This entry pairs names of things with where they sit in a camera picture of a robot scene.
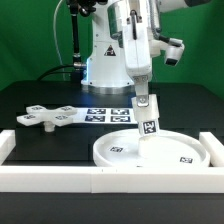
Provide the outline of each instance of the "cable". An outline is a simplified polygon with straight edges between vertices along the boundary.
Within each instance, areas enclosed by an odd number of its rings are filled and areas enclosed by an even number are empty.
[[[53,20],[54,43],[55,43],[56,52],[57,52],[57,55],[58,55],[60,65],[63,65],[63,62],[62,62],[62,57],[61,57],[60,49],[59,49],[59,46],[58,46],[58,39],[57,39],[57,16],[58,16],[58,11],[59,11],[63,1],[64,0],[60,0],[57,7],[55,8],[54,20]]]
[[[49,69],[48,71],[44,72],[38,79],[37,81],[41,81],[44,77],[48,76],[48,75],[51,75],[53,73],[55,73],[55,71],[59,70],[59,69],[64,69],[64,68],[74,68],[74,65],[60,65],[60,66],[57,66],[57,67],[54,67],[52,69]]]

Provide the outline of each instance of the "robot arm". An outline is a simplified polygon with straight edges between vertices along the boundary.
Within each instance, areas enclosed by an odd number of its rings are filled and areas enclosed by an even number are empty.
[[[139,107],[148,106],[152,57],[165,50],[165,64],[175,66],[184,51],[182,40],[161,35],[160,12],[208,3],[211,0],[123,0],[108,8],[111,37],[124,48],[125,66],[133,80]]]
[[[180,8],[197,6],[210,2],[211,0],[159,0],[160,11],[168,12]]]

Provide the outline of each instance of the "white robot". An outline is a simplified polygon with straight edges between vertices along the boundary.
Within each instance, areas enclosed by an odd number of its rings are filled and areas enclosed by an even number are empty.
[[[136,97],[132,99],[132,105],[140,134],[138,136],[136,132],[124,131],[103,136],[94,145],[97,165],[147,166],[150,158],[153,158],[151,153],[156,149],[149,148],[158,148],[163,139],[153,138],[161,136],[162,132],[159,130],[156,96],[148,93],[148,82],[152,79],[152,58],[164,50],[165,64],[175,66],[184,51],[182,40],[161,35],[160,12],[208,2],[210,0],[108,0],[96,4],[96,12],[93,13],[93,52],[87,61],[87,75],[82,80],[83,89],[103,94],[120,94],[134,89]],[[89,1],[89,4],[88,7],[87,3],[80,1],[81,14],[88,14],[88,9],[90,12],[95,10],[94,2]],[[129,139],[136,135],[137,140],[129,144]],[[114,157],[111,152],[105,154],[108,144],[112,144],[110,139],[115,144],[111,147],[112,151],[123,150],[127,145],[130,149],[137,141],[137,154],[135,149],[126,150],[129,152],[123,158],[120,155]],[[174,148],[182,147],[176,145],[176,142],[171,142],[171,145]]]

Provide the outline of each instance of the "warning label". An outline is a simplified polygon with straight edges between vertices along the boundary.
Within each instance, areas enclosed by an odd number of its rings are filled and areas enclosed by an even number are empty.
[[[104,56],[116,56],[113,47],[110,45],[104,54]]]

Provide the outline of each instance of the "white plate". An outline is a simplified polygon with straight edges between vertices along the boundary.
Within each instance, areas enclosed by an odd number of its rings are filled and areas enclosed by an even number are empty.
[[[100,137],[93,146],[97,166],[155,167],[209,166],[210,155],[201,143],[189,136],[160,130],[147,141],[147,158],[139,156],[138,129],[112,132]]]

